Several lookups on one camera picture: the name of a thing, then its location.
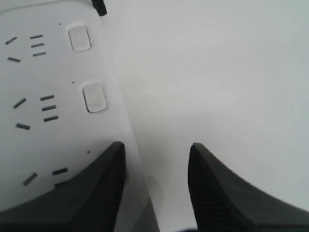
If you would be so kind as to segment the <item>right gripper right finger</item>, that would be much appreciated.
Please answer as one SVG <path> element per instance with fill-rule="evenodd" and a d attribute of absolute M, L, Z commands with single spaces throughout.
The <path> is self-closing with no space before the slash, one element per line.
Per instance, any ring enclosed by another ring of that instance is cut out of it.
<path fill-rule="evenodd" d="M 203 144 L 189 153 L 188 187 L 200 232 L 307 232 L 309 213 L 242 179 Z"/>

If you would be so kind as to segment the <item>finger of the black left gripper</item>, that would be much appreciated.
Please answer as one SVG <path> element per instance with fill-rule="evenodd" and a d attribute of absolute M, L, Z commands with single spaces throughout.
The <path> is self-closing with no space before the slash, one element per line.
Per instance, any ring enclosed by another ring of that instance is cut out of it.
<path fill-rule="evenodd" d="M 104 0 L 91 0 L 91 2 L 99 16 L 105 16 L 107 14 Z"/>

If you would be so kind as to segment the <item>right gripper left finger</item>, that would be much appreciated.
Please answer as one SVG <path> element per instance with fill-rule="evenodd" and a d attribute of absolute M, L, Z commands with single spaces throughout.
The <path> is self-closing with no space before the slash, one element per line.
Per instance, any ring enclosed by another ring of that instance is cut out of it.
<path fill-rule="evenodd" d="M 112 232 L 126 179 L 126 149 L 112 143 L 74 178 L 0 215 L 2 232 Z"/>

